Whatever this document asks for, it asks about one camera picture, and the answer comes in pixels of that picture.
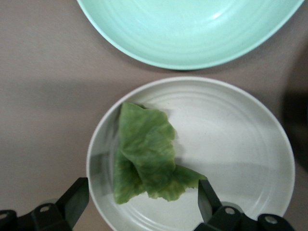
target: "white plate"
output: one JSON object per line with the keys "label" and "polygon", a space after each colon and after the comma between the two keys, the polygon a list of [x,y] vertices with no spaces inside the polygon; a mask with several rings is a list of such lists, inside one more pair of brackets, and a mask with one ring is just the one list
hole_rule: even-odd
{"label": "white plate", "polygon": [[272,36],[304,0],[77,0],[125,54],[169,69],[233,60]]}
{"label": "white plate", "polygon": [[122,102],[165,111],[177,131],[176,162],[209,178],[221,201],[251,218],[282,216],[290,202],[292,149],[273,114],[247,92],[202,77],[174,77],[144,85],[120,99],[99,122],[90,142],[87,176],[94,203],[115,231],[189,231],[202,217],[197,189],[174,202],[146,194],[117,205],[112,192],[117,118]]}

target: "mint green bowl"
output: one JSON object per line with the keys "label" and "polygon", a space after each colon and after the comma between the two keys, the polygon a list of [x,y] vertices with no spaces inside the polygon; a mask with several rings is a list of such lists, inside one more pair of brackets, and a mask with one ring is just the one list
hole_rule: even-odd
{"label": "mint green bowl", "polygon": [[236,59],[272,36],[304,0],[77,0],[101,35],[141,62],[177,70]]}

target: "leafy vegetable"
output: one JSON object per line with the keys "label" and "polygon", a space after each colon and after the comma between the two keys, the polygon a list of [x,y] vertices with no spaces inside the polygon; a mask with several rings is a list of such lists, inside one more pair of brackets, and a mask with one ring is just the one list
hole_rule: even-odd
{"label": "leafy vegetable", "polygon": [[205,176],[174,162],[175,130],[167,115],[143,105],[123,103],[119,146],[114,165],[114,198],[118,204],[147,191],[149,197],[177,200]]}

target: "beige tabletop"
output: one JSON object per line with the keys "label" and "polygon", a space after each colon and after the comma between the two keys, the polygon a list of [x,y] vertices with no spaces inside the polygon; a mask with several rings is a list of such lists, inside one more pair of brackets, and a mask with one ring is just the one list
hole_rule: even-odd
{"label": "beige tabletop", "polygon": [[[181,72],[108,43],[75,0],[0,2],[0,209],[23,215],[86,176],[92,133],[120,97],[154,80],[199,76],[251,93],[283,122],[288,93],[308,92],[308,2],[270,39],[216,67]],[[293,132],[296,182],[285,218],[308,227],[306,133]],[[90,200],[76,231],[110,231]]]}

